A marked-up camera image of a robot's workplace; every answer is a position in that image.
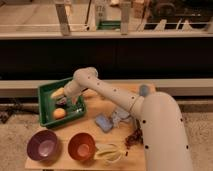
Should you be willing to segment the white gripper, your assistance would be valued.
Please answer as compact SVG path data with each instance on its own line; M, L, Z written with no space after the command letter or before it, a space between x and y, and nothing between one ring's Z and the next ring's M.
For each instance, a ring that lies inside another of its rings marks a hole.
M55 105L57 107L64 107L68 104L68 98L76 97L84 90L75 80L69 81L64 87L60 87L51 94L52 99L57 99Z

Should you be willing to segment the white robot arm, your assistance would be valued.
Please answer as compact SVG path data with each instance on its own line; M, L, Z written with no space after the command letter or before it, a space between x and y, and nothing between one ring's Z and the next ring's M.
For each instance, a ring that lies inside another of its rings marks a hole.
M94 67L76 70L73 79L51 97L72 98L86 88L111 100L141 122L147 171L194 171L182 114L173 97L164 92L143 97L115 87L100 80Z

